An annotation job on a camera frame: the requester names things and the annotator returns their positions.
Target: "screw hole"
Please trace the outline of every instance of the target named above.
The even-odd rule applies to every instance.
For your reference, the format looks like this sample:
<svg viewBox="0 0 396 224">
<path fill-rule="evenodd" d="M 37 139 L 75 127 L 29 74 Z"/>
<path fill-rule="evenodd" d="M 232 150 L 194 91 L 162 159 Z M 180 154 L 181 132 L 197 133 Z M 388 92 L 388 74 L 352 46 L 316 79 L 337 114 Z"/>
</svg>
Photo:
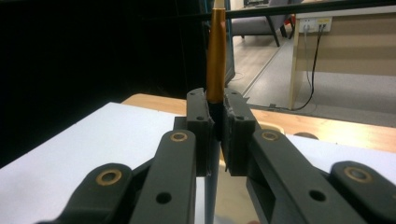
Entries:
<svg viewBox="0 0 396 224">
<path fill-rule="evenodd" d="M 114 180 L 115 178 L 116 178 L 116 174 L 114 174 L 114 173 L 107 173 L 102 176 L 102 180 L 104 182 L 110 182 L 110 181 Z"/>
<path fill-rule="evenodd" d="M 367 174 L 359 170 L 351 170 L 350 173 L 358 179 L 367 179 Z"/>
<path fill-rule="evenodd" d="M 311 198 L 313 200 L 318 201 L 318 202 L 326 201 L 326 196 L 322 192 L 320 192 L 318 190 L 314 190 L 314 189 L 310 190 L 309 191 L 309 196 L 311 196 Z"/>
<path fill-rule="evenodd" d="M 172 200 L 172 196 L 170 193 L 162 192 L 157 195 L 156 200 L 157 200 L 157 203 L 166 204 Z"/>
<path fill-rule="evenodd" d="M 180 140 L 180 139 L 184 138 L 184 135 L 181 134 L 181 133 L 176 133 L 176 134 L 174 135 L 174 138 L 177 139 L 177 140 Z"/>
</svg>

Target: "floor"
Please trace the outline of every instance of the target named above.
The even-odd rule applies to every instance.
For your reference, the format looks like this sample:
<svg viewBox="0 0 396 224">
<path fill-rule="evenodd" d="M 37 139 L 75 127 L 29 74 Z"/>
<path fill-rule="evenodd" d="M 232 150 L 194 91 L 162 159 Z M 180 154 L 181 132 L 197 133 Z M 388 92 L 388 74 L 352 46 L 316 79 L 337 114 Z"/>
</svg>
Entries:
<svg viewBox="0 0 396 224">
<path fill-rule="evenodd" d="M 280 48 L 271 36 L 233 38 L 236 75 L 228 88 L 241 92 L 252 107 L 288 106 L 293 40 L 278 37 Z M 295 107 L 309 95 L 305 79 Z M 299 111 L 278 111 L 396 127 L 396 77 L 316 72 L 311 102 Z"/>
</svg>

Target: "desk leg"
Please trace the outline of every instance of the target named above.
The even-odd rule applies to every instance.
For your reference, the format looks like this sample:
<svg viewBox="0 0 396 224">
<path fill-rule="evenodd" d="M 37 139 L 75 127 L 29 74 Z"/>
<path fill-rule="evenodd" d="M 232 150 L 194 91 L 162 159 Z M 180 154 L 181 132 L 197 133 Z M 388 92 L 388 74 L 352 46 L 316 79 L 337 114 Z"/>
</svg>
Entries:
<svg viewBox="0 0 396 224">
<path fill-rule="evenodd" d="M 295 24 L 295 32 L 294 34 L 294 43 L 293 43 L 293 59 L 291 65 L 291 78 L 290 78 L 290 90 L 289 90 L 289 105 L 288 108 L 292 109 L 294 107 L 295 100 L 298 96 L 300 88 L 303 84 L 303 73 L 297 72 L 297 49 L 298 49 L 298 41 L 299 41 L 299 30 L 300 30 L 300 20 L 296 20 Z"/>
</svg>

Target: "white surface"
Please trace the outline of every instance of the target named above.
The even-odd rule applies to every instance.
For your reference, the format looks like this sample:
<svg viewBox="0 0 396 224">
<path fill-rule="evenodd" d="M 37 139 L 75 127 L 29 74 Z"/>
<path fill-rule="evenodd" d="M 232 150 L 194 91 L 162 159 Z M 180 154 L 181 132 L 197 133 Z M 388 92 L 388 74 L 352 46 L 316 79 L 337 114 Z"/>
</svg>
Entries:
<svg viewBox="0 0 396 224">
<path fill-rule="evenodd" d="M 336 16 L 355 16 L 396 12 L 396 6 L 389 7 L 365 7 L 356 9 L 323 11 L 296 14 L 296 19 L 315 18 L 315 17 L 336 17 Z"/>
<path fill-rule="evenodd" d="M 82 179 L 94 168 L 122 163 L 134 169 L 155 154 L 174 114 L 108 104 L 0 170 L 1 223 L 55 219 Z M 336 161 L 365 163 L 396 183 L 396 154 L 344 147 L 288 135 L 318 168 Z M 197 180 L 196 222 L 203 223 L 203 180 Z"/>
</svg>

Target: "dark wall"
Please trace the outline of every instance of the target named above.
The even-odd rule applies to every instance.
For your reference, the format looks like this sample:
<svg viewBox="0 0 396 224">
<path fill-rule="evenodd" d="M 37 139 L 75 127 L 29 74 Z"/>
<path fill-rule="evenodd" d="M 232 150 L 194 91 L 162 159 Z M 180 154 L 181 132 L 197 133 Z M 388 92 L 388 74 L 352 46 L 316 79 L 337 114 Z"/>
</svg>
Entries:
<svg viewBox="0 0 396 224">
<path fill-rule="evenodd" d="M 0 167 L 108 102 L 203 87 L 202 23 L 142 22 L 199 13 L 189 2 L 3 1 Z"/>
</svg>

